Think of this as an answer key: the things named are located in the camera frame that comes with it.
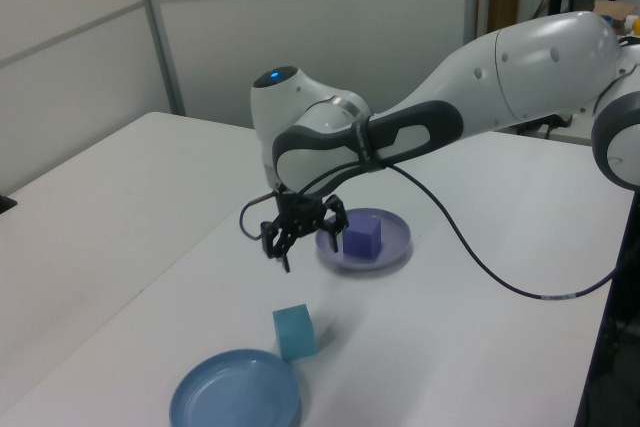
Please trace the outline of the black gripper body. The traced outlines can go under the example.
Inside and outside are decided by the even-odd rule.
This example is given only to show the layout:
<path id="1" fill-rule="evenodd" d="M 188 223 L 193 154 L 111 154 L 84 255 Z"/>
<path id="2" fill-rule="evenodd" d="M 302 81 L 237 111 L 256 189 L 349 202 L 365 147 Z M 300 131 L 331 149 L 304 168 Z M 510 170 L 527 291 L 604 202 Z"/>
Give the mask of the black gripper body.
<path id="1" fill-rule="evenodd" d="M 289 233 L 313 233 L 320 228 L 326 214 L 321 199 L 295 193 L 277 193 L 276 225 Z"/>

